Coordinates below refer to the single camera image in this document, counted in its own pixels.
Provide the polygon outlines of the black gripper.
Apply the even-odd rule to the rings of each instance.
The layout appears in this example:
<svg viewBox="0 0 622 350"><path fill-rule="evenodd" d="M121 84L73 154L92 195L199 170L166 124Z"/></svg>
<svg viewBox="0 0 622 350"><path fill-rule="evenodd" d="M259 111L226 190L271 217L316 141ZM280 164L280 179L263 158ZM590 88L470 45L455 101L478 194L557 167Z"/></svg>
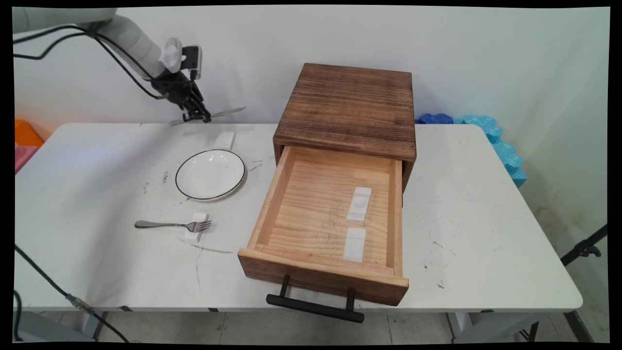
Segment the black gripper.
<svg viewBox="0 0 622 350"><path fill-rule="evenodd" d="M151 86L169 102L184 106L182 113L184 123L192 120L211 122L211 113L205 107L198 86L181 71L176 73L165 71L151 80Z"/></svg>

